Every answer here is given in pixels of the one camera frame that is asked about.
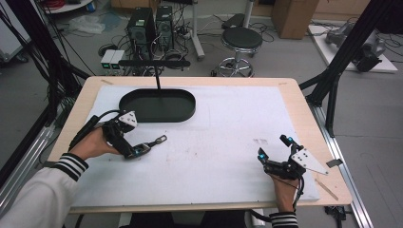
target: black and white striped cuff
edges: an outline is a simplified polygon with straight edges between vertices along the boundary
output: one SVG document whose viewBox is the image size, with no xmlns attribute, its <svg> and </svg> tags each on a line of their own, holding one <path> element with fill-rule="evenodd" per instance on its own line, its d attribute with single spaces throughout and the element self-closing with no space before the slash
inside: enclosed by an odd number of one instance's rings
<svg viewBox="0 0 403 228">
<path fill-rule="evenodd" d="M 294 212 L 279 212 L 270 215 L 272 227 L 298 227 L 297 216 Z"/>
<path fill-rule="evenodd" d="M 88 164 L 80 157 L 66 153 L 60 157 L 60 160 L 51 168 L 57 168 L 67 173 L 72 179 L 77 181 L 81 175 L 88 169 Z"/>
</svg>

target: gray floor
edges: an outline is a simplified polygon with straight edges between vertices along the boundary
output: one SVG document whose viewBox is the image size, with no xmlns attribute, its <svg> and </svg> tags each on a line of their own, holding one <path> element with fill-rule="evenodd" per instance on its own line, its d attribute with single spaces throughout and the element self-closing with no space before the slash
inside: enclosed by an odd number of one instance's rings
<svg viewBox="0 0 403 228">
<path fill-rule="evenodd" d="M 98 10 L 95 14 L 105 12 Z M 56 19 L 58 23 L 66 23 L 83 13 L 86 12 L 76 10 L 58 15 Z M 216 20 L 214 17 L 201 18 L 200 28 Z M 115 35 L 125 35 L 125 18 L 115 22 L 117 24 L 110 25 L 102 35 L 92 36 L 82 32 L 67 35 L 69 42 L 97 75 L 104 74 L 100 65 L 101 57 L 97 54 L 98 48 L 110 43 Z M 253 22 L 271 25 L 269 18 L 253 18 Z M 220 34 L 220 25 L 211 23 L 204 32 Z M 256 77 L 294 78 L 302 83 L 325 69 L 326 65 L 311 37 L 283 40 L 275 32 L 269 33 L 275 41 L 264 43 L 254 58 L 245 57 L 255 67 Z M 193 46 L 189 43 L 190 50 L 186 59 L 192 63 L 191 67 L 184 71 L 166 70 L 163 76 L 209 76 L 222 59 L 234 55 L 222 46 L 219 37 L 201 36 L 200 39 L 205 59 L 198 62 Z M 401 48 L 395 51 L 402 53 Z M 70 48 L 67 54 L 75 66 L 89 73 Z M 390 60 L 403 60 L 403 57 L 388 50 L 385 55 Z M 403 179 L 400 177 L 403 172 L 403 64 L 396 63 L 395 66 L 399 68 L 395 74 L 344 72 L 336 104 L 336 139 L 374 227 L 403 227 Z M 47 84 L 32 61 L 27 64 L 13 61 L 0 68 L 0 88 L 0 146 L 3 148 L 0 164 L 3 165 L 45 108 Z M 327 216 L 322 207 L 300 207 L 297 216 L 300 227 L 336 227 L 334 219 Z M 76 219 L 75 215 L 68 216 L 67 227 L 72 227 Z M 119 214 L 88 215 L 82 227 L 117 227 L 118 220 Z M 343 221 L 343 227 L 357 227 L 351 215 Z"/>
</svg>

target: desktop computer tower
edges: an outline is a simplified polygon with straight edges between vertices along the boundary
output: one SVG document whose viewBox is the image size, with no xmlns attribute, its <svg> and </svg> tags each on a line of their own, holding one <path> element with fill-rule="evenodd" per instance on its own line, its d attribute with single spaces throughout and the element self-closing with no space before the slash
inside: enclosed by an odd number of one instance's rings
<svg viewBox="0 0 403 228">
<path fill-rule="evenodd" d="M 134 59 L 152 60 L 156 39 L 152 8 L 135 8 L 127 24 Z"/>
<path fill-rule="evenodd" d="M 155 17 L 160 50 L 168 51 L 174 48 L 172 7 L 159 6 Z"/>
</svg>

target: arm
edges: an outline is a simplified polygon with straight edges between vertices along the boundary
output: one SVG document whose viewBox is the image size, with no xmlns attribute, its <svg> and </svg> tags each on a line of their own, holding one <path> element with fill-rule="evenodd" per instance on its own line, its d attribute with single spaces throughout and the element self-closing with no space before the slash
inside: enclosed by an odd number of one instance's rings
<svg viewBox="0 0 403 228">
<path fill-rule="evenodd" d="M 271 214 L 272 227 L 298 228 L 297 216 L 294 212 L 294 194 L 298 180 L 282 180 L 278 176 L 270 175 L 275 185 L 278 213 Z"/>
<path fill-rule="evenodd" d="M 101 128 L 85 136 L 51 168 L 38 171 L 21 189 L 0 227 L 62 227 L 86 171 L 85 160 L 104 153 L 119 154 L 104 139 Z"/>
</svg>

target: hand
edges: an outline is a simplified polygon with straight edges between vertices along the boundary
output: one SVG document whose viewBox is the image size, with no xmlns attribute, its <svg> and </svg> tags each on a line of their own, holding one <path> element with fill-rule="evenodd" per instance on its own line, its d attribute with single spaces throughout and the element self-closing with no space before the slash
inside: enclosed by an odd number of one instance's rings
<svg viewBox="0 0 403 228">
<path fill-rule="evenodd" d="M 114 147 L 107 144 L 101 127 L 95 128 L 86 135 L 70 150 L 70 153 L 83 160 L 95 158 L 106 153 L 120 155 Z"/>
<path fill-rule="evenodd" d="M 294 194 L 298 187 L 298 180 L 283 180 L 279 176 L 270 175 L 275 184 L 277 206 L 279 212 L 294 212 Z"/>
</svg>

